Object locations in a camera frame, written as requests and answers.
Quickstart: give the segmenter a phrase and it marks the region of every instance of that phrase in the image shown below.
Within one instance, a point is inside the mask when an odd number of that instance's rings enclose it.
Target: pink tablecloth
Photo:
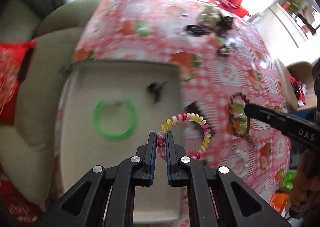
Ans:
[[[103,0],[84,29],[74,61],[130,59],[180,65],[184,105],[197,101],[216,132],[203,156],[205,163],[212,167],[228,165],[261,194],[276,183],[275,175],[280,168],[287,169],[290,141],[269,125],[252,120],[250,133],[257,149],[251,149],[243,139],[233,139],[226,107],[231,94],[243,92],[252,103],[284,111],[279,78],[252,24],[234,18],[234,29],[227,33],[229,57],[216,54],[219,44],[213,33],[200,37],[187,34],[184,26],[196,24],[201,8],[202,3],[191,0]],[[56,162],[67,86],[57,118]],[[243,112],[244,103],[242,100],[237,103],[235,110]],[[239,121],[236,126],[240,130],[244,124]],[[196,152],[202,138],[187,126],[185,136],[186,152]],[[239,153],[231,150],[234,142],[238,143]],[[173,224],[189,225],[186,199],[182,218]]]

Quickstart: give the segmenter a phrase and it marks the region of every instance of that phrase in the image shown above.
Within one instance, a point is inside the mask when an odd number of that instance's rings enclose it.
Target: orange box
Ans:
[[[274,193],[270,200],[270,206],[275,209],[279,214],[282,213],[285,205],[287,204],[289,194]]]

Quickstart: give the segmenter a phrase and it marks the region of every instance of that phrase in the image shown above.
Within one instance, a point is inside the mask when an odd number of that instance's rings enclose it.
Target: red cushion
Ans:
[[[19,193],[19,191],[4,173],[1,165],[0,197],[3,199],[4,204],[15,218],[17,226],[19,227],[32,227],[33,222],[43,214],[39,206],[30,203],[22,196],[22,194]]]
[[[36,41],[0,42],[0,123],[13,125],[20,84],[26,77]]]

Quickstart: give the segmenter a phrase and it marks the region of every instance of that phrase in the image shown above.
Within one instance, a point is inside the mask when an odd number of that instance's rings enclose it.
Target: beige sofa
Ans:
[[[70,63],[99,3],[73,1],[42,21],[21,1],[10,0],[0,14],[0,41],[37,41],[18,93],[14,127],[0,125],[0,163],[21,194],[35,204],[45,201],[50,185],[55,117],[66,80],[59,69]]]
[[[294,113],[303,113],[315,110],[317,108],[317,97],[315,96],[315,88],[313,85],[313,65],[309,62],[302,61],[286,67],[279,59],[274,60],[274,64],[278,71],[282,92],[290,111]],[[298,106],[294,89],[290,83],[291,76],[307,85],[306,105],[303,107]]]

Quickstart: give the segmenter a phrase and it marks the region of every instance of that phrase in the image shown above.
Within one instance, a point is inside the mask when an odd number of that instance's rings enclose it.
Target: braided bracelet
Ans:
[[[161,125],[161,129],[157,132],[157,146],[158,146],[158,152],[160,153],[160,157],[163,158],[165,161],[167,161],[166,151],[165,151],[165,134],[173,125],[176,125],[177,123],[180,123],[182,121],[195,121],[199,123],[203,129],[204,132],[204,141],[202,142],[202,145],[198,152],[196,152],[195,155],[191,156],[191,158],[199,160],[202,155],[206,152],[206,149],[210,143],[210,137],[211,137],[211,130],[209,128],[209,124],[207,124],[207,121],[203,119],[202,116],[199,116],[198,114],[194,113],[184,113],[184,114],[178,114],[177,116],[172,116],[172,120],[167,119],[166,124]]]

